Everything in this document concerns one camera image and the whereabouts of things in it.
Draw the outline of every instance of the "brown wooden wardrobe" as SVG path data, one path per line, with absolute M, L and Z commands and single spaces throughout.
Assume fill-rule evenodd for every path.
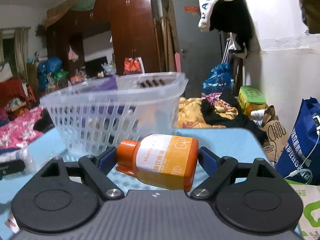
M 83 39 L 111 30 L 117 74 L 133 51 L 146 73 L 164 70 L 164 53 L 157 0 L 96 0 L 92 11 L 69 10 L 47 28 L 48 57 L 59 57 L 62 67 L 75 74 L 84 66 Z M 69 46 L 79 60 L 68 60 Z

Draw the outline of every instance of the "bottle label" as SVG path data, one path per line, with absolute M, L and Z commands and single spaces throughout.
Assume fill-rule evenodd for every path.
M 147 184 L 169 189 L 183 189 L 192 138 L 151 134 L 144 138 L 137 152 L 137 178 Z

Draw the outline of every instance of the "bottle cap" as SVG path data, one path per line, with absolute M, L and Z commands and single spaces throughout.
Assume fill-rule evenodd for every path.
M 132 167 L 132 155 L 134 148 L 139 142 L 131 140 L 123 140 L 117 149 L 116 159 L 119 166 L 125 168 Z

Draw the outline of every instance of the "white plastic basket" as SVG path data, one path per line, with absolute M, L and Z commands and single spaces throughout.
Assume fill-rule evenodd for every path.
M 99 155 L 124 139 L 173 132 L 188 82 L 184 73 L 117 76 L 116 90 L 92 92 L 106 81 L 83 82 L 40 99 L 69 152 Z

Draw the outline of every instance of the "brown paper bag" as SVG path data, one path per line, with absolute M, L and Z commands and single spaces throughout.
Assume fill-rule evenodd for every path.
M 274 106 L 265 110 L 261 127 L 268 135 L 268 141 L 263 144 L 264 153 L 269 161 L 277 162 L 290 134 L 279 122 Z

